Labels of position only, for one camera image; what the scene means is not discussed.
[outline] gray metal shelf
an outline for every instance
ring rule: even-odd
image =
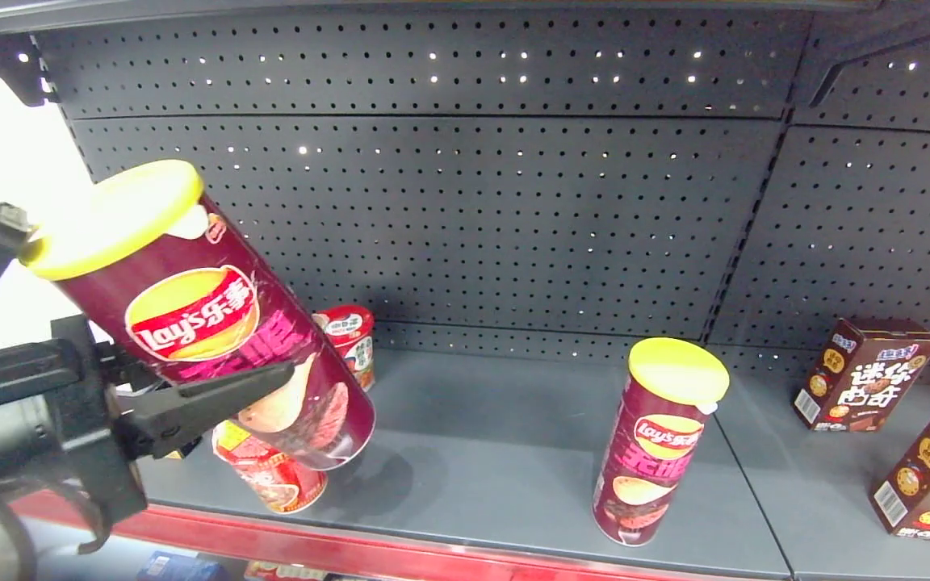
[[[811,433],[790,406],[798,382],[737,375],[716,413],[794,577],[930,580],[930,541],[889,536],[868,501],[927,425],[930,386],[880,433]]]
[[[207,446],[181,462],[142,462],[150,499],[590,562],[727,577],[789,576],[715,424],[652,543],[623,547],[599,532],[591,494],[624,383],[623,365],[391,350],[376,359],[377,433],[359,460],[329,472],[329,489],[313,507],[291,517],[267,511]]]

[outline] yellow plastic lid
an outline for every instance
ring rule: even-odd
[[[639,341],[627,360],[630,374],[653,394],[682,405],[723,399],[731,376],[702,347],[667,337]]]
[[[99,182],[88,199],[49,217],[21,262],[48,280],[107,267],[165,234],[202,193],[203,180],[187,161],[136,166]]]

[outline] red shelf edge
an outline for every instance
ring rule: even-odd
[[[77,511],[51,492],[36,492],[12,507],[23,517],[84,529]],[[369,533],[292,525],[237,516],[163,507],[114,526],[114,534],[211,554],[302,563],[312,569],[366,577],[425,581],[702,581],[704,575],[650,571],[601,562],[409,541]]]

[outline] red snack cup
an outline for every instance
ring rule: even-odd
[[[309,470],[232,422],[211,435],[214,454],[236,468],[243,482],[270,510],[291,514],[310,507],[329,482],[324,472]]]
[[[630,350],[630,381],[594,487],[594,520],[623,545],[656,534],[705,422],[727,392],[727,368],[702,347],[668,338]]]
[[[375,383],[372,311],[358,305],[341,305],[313,314],[314,323],[332,341],[343,363],[366,392]]]
[[[279,444],[272,433],[258,434],[307,467],[340,466],[371,437],[368,396],[246,236],[203,194],[189,163],[156,161],[118,173],[38,235],[23,264],[171,382],[280,361],[294,361],[299,373],[310,360],[310,382],[303,373],[265,398],[276,408],[270,415],[304,437]],[[308,427],[332,431],[337,420],[339,450],[331,441],[314,448],[318,438]]]

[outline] shelf bracket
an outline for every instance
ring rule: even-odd
[[[30,34],[3,34],[0,36],[0,78],[6,82],[16,98],[29,107],[39,107],[49,102],[59,102],[54,91],[47,91],[42,84],[40,53]]]

